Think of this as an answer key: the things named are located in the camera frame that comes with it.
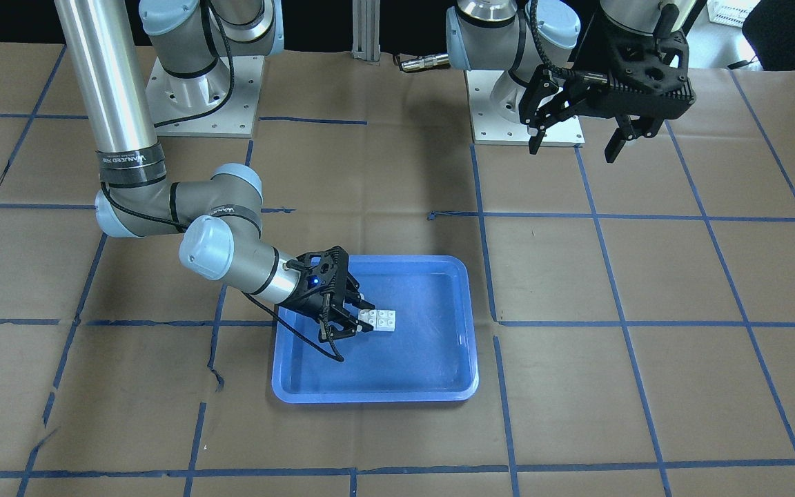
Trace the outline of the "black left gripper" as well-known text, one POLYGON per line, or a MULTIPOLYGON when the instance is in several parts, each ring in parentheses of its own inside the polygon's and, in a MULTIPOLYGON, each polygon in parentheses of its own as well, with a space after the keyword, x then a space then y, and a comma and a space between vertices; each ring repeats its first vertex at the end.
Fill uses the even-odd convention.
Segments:
POLYGON ((549 127, 575 115, 616 117, 618 127, 605 147, 605 161, 612 164, 629 142, 656 136, 661 119, 682 116, 696 95, 687 38, 680 26, 667 25, 678 18, 656 14, 652 26, 634 32, 593 14, 573 68, 600 73, 606 83, 575 81, 560 90, 549 70, 537 66, 518 105, 520 122, 532 132, 529 153, 537 154, 549 127))

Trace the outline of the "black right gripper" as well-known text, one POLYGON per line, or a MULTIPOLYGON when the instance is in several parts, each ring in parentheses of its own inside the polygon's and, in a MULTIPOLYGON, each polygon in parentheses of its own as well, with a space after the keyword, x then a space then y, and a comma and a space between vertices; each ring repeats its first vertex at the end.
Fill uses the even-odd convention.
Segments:
POLYGON ((344 303, 357 309, 374 309, 375 305, 360 293, 359 281, 349 273, 349 255, 341 246, 302 254, 285 268, 297 271, 299 279, 280 306, 318 321, 319 343, 373 330, 372 324, 344 308, 344 303))

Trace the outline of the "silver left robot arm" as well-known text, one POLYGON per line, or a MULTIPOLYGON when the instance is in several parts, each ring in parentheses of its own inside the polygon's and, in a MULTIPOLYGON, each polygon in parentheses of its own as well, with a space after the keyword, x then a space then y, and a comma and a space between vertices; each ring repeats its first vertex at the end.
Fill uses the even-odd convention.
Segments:
POLYGON ((684 25, 693 1, 600 1, 583 23, 562 1, 458 1, 446 13, 446 50, 461 70, 499 70, 509 119, 536 154, 572 117, 615 119, 605 147, 613 163, 635 139, 691 108, 684 25))

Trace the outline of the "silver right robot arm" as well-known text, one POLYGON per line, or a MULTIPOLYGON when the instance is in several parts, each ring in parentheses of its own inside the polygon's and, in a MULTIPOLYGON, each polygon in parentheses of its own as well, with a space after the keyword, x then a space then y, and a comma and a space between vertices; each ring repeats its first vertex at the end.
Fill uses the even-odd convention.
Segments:
POLYGON ((154 117, 123 1, 57 1, 97 143, 95 217, 114 238, 183 236, 181 264, 272 305, 313 319, 318 342, 372 331, 340 246, 293 257, 262 239, 261 178, 246 164, 215 169, 205 182, 171 182, 157 131, 237 105, 235 57, 284 47, 278 1, 142 1, 142 28, 161 57, 173 117, 154 117))

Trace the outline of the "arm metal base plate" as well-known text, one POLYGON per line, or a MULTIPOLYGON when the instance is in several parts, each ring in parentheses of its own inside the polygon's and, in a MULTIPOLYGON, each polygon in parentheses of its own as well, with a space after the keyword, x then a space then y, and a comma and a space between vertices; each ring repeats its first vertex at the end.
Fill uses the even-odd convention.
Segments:
POLYGON ((155 124, 214 110, 205 117, 157 127, 160 137, 224 137, 250 139, 255 132, 257 106, 267 59, 236 57, 235 80, 230 84, 227 57, 207 75, 180 79, 165 72, 155 60, 146 98, 155 124))
POLYGON ((466 81, 474 144, 527 146, 531 136, 520 121, 524 88, 505 70, 467 70, 466 81))

